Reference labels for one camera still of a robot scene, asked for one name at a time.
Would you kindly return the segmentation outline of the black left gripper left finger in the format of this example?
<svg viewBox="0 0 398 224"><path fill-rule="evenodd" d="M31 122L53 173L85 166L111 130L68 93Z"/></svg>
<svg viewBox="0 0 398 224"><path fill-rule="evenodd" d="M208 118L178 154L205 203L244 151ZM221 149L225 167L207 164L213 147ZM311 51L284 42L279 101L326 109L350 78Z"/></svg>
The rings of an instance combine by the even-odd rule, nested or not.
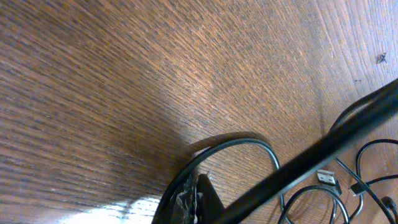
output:
<svg viewBox="0 0 398 224"><path fill-rule="evenodd" d="M189 174L172 181L174 193L170 199L170 224L197 223L197 180L197 174Z"/></svg>

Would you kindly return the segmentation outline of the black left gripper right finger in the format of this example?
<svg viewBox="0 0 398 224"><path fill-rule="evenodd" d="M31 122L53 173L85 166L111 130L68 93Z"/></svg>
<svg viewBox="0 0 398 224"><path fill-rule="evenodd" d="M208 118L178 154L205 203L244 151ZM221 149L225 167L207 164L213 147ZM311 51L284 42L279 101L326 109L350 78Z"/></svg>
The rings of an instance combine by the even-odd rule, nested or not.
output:
<svg viewBox="0 0 398 224"><path fill-rule="evenodd" d="M200 174L197 182L198 223L211 223L224 212L224 206L206 174Z"/></svg>

